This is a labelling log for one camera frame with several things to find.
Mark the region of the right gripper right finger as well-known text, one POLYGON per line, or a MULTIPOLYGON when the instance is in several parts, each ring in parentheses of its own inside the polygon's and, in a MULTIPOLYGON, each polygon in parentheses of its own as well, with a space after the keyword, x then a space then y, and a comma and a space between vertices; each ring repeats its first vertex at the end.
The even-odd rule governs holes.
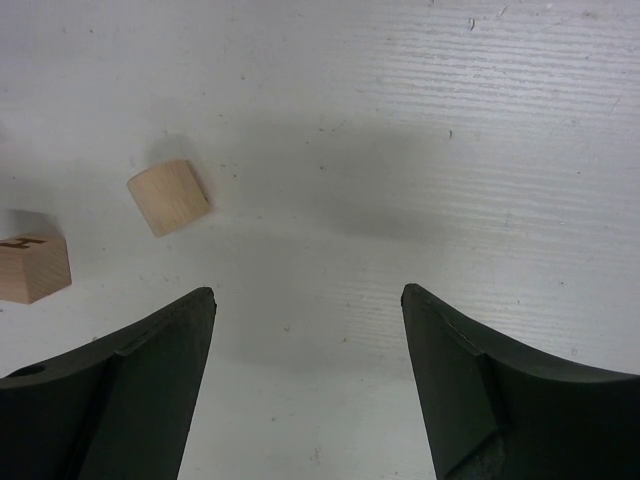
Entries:
POLYGON ((416 284, 401 306, 440 479, 635 479, 639 379, 565 360, 416 284))

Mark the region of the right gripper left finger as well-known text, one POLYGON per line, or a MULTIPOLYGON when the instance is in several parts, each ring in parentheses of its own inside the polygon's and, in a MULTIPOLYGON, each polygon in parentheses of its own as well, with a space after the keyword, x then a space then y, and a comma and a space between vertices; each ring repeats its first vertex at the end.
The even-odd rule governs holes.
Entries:
POLYGON ((200 287, 1 380, 4 479, 177 478, 211 346, 200 287))

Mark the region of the wood cube block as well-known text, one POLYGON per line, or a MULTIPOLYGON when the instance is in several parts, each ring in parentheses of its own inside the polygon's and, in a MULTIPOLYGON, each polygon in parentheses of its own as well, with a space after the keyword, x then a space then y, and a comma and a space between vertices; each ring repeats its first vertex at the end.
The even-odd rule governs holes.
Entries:
POLYGON ((32 304, 72 284, 66 240, 23 234, 1 241, 1 300, 32 304))

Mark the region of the wood cylinder block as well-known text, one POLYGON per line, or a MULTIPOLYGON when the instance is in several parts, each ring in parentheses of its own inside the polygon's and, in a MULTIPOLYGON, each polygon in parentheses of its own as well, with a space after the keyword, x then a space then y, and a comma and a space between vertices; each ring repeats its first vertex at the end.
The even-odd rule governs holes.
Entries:
POLYGON ((211 212, 205 190, 186 159, 150 167, 130 178, 127 188, 156 238, 186 227, 211 212))

